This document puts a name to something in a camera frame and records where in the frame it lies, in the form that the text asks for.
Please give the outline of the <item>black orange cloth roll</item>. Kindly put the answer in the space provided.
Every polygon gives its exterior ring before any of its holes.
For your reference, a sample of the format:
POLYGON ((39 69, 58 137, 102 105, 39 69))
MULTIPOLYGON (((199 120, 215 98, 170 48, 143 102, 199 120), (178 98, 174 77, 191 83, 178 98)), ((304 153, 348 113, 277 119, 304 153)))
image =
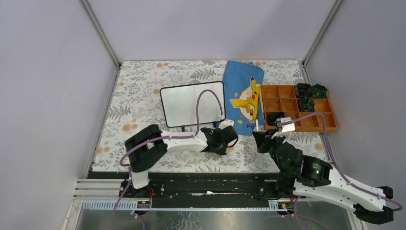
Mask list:
POLYGON ((266 113, 266 124, 268 126, 276 126, 277 125, 277 119, 285 117, 284 112, 267 112, 266 113))

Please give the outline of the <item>white whiteboard black frame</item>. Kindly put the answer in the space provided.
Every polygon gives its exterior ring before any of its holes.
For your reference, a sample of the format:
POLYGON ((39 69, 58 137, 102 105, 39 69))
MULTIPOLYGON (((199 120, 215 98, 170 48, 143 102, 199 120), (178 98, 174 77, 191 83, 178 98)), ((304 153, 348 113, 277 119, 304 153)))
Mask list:
POLYGON ((221 81, 164 87, 159 93, 169 128, 212 124, 226 118, 221 81))

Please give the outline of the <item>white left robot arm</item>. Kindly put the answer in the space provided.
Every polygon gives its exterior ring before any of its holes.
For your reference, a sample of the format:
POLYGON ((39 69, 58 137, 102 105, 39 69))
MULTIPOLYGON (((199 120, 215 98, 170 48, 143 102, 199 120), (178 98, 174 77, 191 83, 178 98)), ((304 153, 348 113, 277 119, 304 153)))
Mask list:
POLYGON ((137 197, 148 192, 148 171, 166 153, 209 152, 225 155, 227 148, 235 145, 238 134, 232 125, 221 128, 201 128, 193 132, 167 132, 157 124, 149 125, 124 142, 126 154, 119 163, 128 167, 131 179, 130 191, 137 197))

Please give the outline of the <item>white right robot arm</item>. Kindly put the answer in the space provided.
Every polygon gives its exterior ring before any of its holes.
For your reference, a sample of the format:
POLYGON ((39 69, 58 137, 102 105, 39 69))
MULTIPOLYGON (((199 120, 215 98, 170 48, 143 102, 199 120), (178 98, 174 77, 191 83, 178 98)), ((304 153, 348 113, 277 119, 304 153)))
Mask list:
POLYGON ((358 219, 381 225, 393 221, 394 210, 387 207, 393 189, 373 187, 345 179, 332 164, 304 155, 302 150, 274 137, 275 130, 252 133, 259 153, 268 153, 280 170, 275 193, 281 197, 306 196, 351 211, 358 219))

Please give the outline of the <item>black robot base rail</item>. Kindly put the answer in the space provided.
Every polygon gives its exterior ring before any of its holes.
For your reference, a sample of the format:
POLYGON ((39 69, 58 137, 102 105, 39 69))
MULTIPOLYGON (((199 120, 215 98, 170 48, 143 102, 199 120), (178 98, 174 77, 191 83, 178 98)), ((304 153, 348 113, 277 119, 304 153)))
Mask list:
POLYGON ((124 172, 95 172, 77 181, 85 208, 147 211, 281 211, 292 198, 275 190, 275 173, 152 172, 134 189, 124 172))

